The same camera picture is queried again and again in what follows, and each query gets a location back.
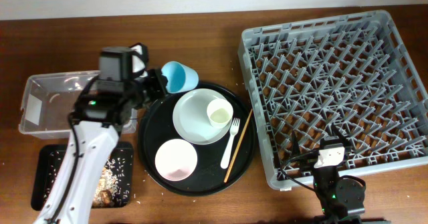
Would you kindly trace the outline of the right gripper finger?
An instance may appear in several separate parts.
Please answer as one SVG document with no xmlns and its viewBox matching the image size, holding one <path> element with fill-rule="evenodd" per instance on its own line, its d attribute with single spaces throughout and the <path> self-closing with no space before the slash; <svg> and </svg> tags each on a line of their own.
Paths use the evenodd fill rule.
<svg viewBox="0 0 428 224">
<path fill-rule="evenodd" d="M 334 124 L 331 124 L 331 131 L 336 136 L 336 139 L 333 140 L 335 144 L 342 144 L 343 147 L 350 146 L 347 136 L 343 135 Z"/>
<path fill-rule="evenodd" d="M 291 154 L 291 158 L 294 158 L 295 156 L 300 155 L 300 146 L 298 144 L 298 138 L 297 138 L 296 132 L 294 130 L 292 131 L 291 141 L 292 141 L 292 154 Z"/>
</svg>

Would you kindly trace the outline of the light blue cup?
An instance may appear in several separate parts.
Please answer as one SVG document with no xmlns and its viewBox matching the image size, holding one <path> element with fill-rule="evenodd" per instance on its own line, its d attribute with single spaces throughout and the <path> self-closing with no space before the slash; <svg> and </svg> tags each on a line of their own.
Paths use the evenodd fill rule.
<svg viewBox="0 0 428 224">
<path fill-rule="evenodd" d="M 166 63 L 161 72 L 167 78 L 166 89 L 171 94 L 193 90 L 199 83 L 198 73 L 194 69 L 176 61 Z"/>
</svg>

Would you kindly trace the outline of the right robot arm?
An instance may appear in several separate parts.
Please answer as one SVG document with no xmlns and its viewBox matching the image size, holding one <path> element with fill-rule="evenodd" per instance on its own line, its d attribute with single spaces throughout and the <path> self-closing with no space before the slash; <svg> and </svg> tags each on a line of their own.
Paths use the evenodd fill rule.
<svg viewBox="0 0 428 224">
<path fill-rule="evenodd" d="M 300 152 L 296 133 L 292 133 L 292 155 L 289 163 L 297 162 L 301 171 L 310 171 L 312 191 L 320 201 L 323 215 L 314 223 L 361 223 L 365 212 L 366 183 L 354 176 L 339 175 L 338 169 L 351 152 L 351 142 L 332 125 L 331 135 L 320 140 L 320 146 L 309 152 Z"/>
</svg>

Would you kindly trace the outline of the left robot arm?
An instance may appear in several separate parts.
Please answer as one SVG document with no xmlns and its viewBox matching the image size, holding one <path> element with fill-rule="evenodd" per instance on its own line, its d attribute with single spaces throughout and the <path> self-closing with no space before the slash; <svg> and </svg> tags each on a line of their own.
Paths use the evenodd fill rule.
<svg viewBox="0 0 428 224">
<path fill-rule="evenodd" d="M 99 74 L 67 116 L 70 137 L 51 192 L 36 223 L 87 223 L 102 169 L 133 110 L 166 96 L 167 78 L 148 69 L 148 48 L 105 47 Z"/>
</svg>

